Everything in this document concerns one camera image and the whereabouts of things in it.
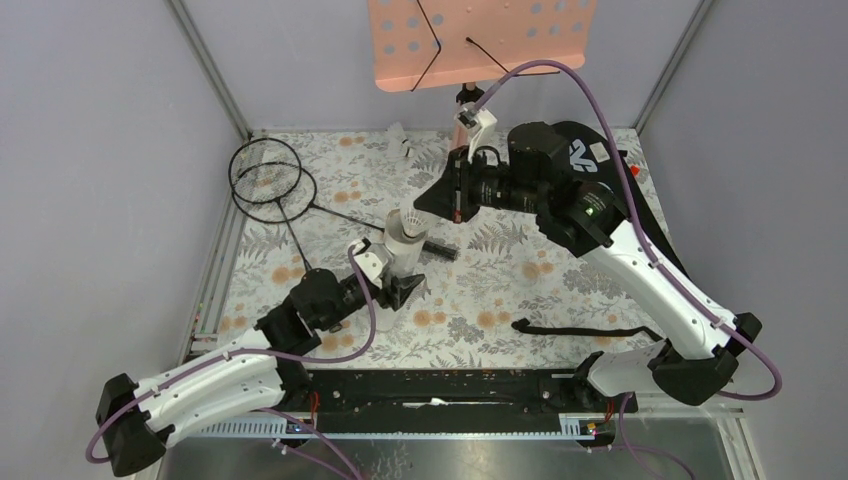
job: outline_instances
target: racket handle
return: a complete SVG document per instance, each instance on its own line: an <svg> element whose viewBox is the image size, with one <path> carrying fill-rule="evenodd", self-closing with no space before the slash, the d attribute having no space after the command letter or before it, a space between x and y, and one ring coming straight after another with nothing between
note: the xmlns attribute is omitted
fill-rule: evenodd
<svg viewBox="0 0 848 480"><path fill-rule="evenodd" d="M446 260L450 260L451 262L456 261L459 258L459 252L450 247L446 247L444 245L439 245L438 243L433 243L429 240L424 242L425 252L432 253L433 255L438 255Z"/></svg>

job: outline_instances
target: white bracket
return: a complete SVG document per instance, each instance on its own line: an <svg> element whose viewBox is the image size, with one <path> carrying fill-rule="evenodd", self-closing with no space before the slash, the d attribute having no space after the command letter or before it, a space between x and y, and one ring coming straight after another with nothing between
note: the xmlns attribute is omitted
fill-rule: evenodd
<svg viewBox="0 0 848 480"><path fill-rule="evenodd" d="M468 131L469 162L471 162L474 152L476 152L481 145L485 145L489 141L492 134L495 133L495 127L498 124L498 119L485 108L473 115L471 115L471 112L472 110L465 108L457 114L457 122L460 126L462 126L462 128ZM466 121L471 120L472 123L470 125L466 125L466 123L460 120L460 118L464 118Z"/></svg>

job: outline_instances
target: black strap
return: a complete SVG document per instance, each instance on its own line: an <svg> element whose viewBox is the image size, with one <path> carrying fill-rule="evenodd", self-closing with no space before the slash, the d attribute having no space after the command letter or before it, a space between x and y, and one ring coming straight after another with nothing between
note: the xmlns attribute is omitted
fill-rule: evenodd
<svg viewBox="0 0 848 480"><path fill-rule="evenodd" d="M663 339L657 332L646 326L617 329L617 330L598 330L595 328L579 328L579 327L561 327L561 328L546 328L546 327L531 327L530 320L522 318L521 320L512 322L512 328L530 335L571 335L574 337L632 337L639 333L651 337L651 340L659 342Z"/></svg>

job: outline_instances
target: logo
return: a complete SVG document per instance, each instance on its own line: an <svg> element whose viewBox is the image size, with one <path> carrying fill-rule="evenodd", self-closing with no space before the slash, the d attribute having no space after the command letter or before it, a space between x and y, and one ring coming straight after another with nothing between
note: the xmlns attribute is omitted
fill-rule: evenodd
<svg viewBox="0 0 848 480"><path fill-rule="evenodd" d="M568 147L568 161L571 163L571 168L578 172L595 173L598 171L598 164L591 158L585 158L586 144L582 140L571 142Z"/></svg>

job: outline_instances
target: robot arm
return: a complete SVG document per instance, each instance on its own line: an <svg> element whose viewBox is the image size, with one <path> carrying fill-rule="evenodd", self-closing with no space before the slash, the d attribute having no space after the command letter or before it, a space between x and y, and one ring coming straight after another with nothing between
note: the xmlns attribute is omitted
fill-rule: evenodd
<svg viewBox="0 0 848 480"><path fill-rule="evenodd" d="M653 248L653 241L657 259L652 261L616 185L594 175L600 171L594 160L588 164L574 158L580 150L575 139L541 122L520 125L509 133L508 161L491 165L476 145L493 131L494 117L485 110L466 111L458 121L469 130L470 147L450 152L442 177L416 199L415 207L455 223L471 220L483 206L534 214L541 233L609 275L668 336L640 350L596 352L578 374L606 397L663 391L689 405L700 405L730 381L744 347L695 308L658 265L746 339L757 336L759 320L749 313L734 315L708 298L661 249Z"/></svg>
<svg viewBox="0 0 848 480"><path fill-rule="evenodd" d="M369 296L383 308L400 309L424 280L423 275L395 275L396 256L384 244L363 239L351 247L357 252L353 258L366 278ZM365 303L355 274L338 281L329 270L312 269L282 304L227 345L137 383L125 373L110 379L97 409L98 425L102 427L137 401L103 432L115 476L147 468L166 449L227 418L278 405L298 408L311 391L302 364L253 352L305 355L321 344L316 330L338 328ZM187 372L167 389L158 390Z"/></svg>

